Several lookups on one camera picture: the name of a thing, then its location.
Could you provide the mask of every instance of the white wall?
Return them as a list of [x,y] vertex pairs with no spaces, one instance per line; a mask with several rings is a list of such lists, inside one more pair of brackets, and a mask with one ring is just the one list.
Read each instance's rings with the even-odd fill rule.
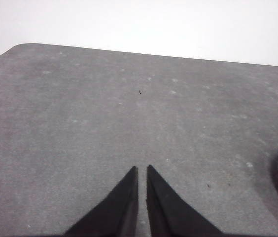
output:
[[278,66],[278,0],[0,0],[0,55],[28,42]]

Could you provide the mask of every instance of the gray carpet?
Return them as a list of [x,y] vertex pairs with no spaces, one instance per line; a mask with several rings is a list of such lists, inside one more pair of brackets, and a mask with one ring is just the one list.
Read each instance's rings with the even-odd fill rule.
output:
[[61,234],[139,167],[219,229],[278,236],[278,67],[44,44],[0,56],[0,237]]

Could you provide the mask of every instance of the wall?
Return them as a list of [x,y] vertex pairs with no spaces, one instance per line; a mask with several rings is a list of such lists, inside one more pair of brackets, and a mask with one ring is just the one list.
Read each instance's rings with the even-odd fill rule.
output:
[[0,55],[28,42],[278,66],[278,0],[0,0]]

